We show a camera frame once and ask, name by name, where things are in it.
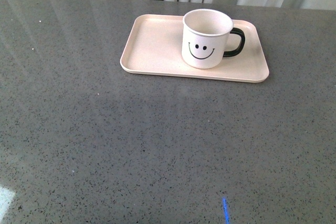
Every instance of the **mug rim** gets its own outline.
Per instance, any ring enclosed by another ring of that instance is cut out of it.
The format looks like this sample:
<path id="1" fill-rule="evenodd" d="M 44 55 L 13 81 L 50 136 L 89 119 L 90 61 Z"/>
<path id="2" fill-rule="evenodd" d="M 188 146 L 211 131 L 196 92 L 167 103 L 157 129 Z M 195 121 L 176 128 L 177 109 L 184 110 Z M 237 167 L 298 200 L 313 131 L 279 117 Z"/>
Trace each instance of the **mug rim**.
<path id="1" fill-rule="evenodd" d="M 189 25 L 187 25 L 185 19 L 192 13 L 195 13 L 195 12 L 213 12 L 213 13 L 217 13 L 217 14 L 220 14 L 221 16 L 224 16 L 225 18 L 229 18 L 230 20 L 230 24 L 231 24 L 231 28 L 225 32 L 225 33 L 219 33 L 219 34 L 206 34 L 206 33 L 201 33 L 199 31 L 196 31 L 194 29 L 192 29 Z M 195 10 L 191 10 L 189 12 L 187 12 L 184 16 L 183 16 L 183 19 L 182 19 L 182 22 L 183 22 L 183 25 L 192 33 L 194 34 L 197 34 L 197 35 L 200 35 L 200 36 L 203 36 L 203 37 L 219 37 L 219 36 L 223 36 L 225 34 L 228 34 L 230 33 L 230 31 L 233 29 L 233 20 L 225 13 L 222 13 L 218 10 L 213 10 L 213 9 L 207 9 L 207 8 L 202 8 L 202 9 L 195 9 Z"/>

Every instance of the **beige tray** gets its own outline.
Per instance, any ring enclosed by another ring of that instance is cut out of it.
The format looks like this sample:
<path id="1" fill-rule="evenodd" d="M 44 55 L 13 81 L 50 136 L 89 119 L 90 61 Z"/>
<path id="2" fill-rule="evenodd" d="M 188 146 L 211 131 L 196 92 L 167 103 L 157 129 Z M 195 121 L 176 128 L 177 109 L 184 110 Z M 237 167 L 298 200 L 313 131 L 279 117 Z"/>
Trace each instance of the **beige tray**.
<path id="1" fill-rule="evenodd" d="M 196 69 L 184 62 L 182 49 L 182 16 L 142 15 L 133 25 L 120 59 L 122 68 L 130 73 L 215 79 L 240 82 L 262 82 L 268 75 L 256 27 L 243 20 L 234 20 L 244 31 L 246 41 L 242 52 L 223 58 L 214 68 Z M 230 35 L 227 50 L 235 49 L 240 37 Z"/>

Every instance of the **mug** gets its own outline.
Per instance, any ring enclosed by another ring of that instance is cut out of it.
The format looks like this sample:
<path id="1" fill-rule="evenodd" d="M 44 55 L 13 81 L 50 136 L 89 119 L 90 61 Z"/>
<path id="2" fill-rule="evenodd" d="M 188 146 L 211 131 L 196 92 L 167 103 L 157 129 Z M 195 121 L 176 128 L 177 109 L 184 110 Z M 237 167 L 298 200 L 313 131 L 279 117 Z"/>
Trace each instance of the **mug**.
<path id="1" fill-rule="evenodd" d="M 229 34 L 239 35 L 241 41 L 235 50 L 225 51 Z M 183 16 L 182 58 L 194 68 L 213 68 L 223 57 L 238 55 L 244 44 L 244 32 L 222 12 L 196 9 Z"/>

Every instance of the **countertop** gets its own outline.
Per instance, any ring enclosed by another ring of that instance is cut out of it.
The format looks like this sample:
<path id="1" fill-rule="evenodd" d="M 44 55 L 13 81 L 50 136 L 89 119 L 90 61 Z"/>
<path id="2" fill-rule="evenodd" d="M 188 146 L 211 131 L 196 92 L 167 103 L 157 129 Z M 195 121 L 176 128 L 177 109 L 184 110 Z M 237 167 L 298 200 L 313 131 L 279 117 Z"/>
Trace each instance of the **countertop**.
<path id="1" fill-rule="evenodd" d="M 261 83 L 120 66 L 134 20 L 213 8 L 257 28 Z M 336 12 L 0 0 L 9 223 L 336 223 Z"/>

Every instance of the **dark object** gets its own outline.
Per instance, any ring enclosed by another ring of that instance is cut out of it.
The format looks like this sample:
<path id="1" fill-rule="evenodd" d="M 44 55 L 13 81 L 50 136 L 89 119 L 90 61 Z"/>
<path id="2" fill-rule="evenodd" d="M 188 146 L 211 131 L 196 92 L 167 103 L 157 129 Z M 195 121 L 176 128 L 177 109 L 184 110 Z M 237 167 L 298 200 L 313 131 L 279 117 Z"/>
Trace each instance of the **dark object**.
<path id="1" fill-rule="evenodd" d="M 240 30 L 239 28 L 234 27 L 234 28 L 232 28 L 230 34 L 239 35 L 241 37 L 241 41 L 240 41 L 240 44 L 237 47 L 237 49 L 232 50 L 232 51 L 224 52 L 223 57 L 232 57 L 232 56 L 236 56 L 236 55 L 240 54 L 240 52 L 242 51 L 242 49 L 244 47 L 244 44 L 245 44 L 245 34 L 244 34 L 244 32 L 242 30 Z"/>

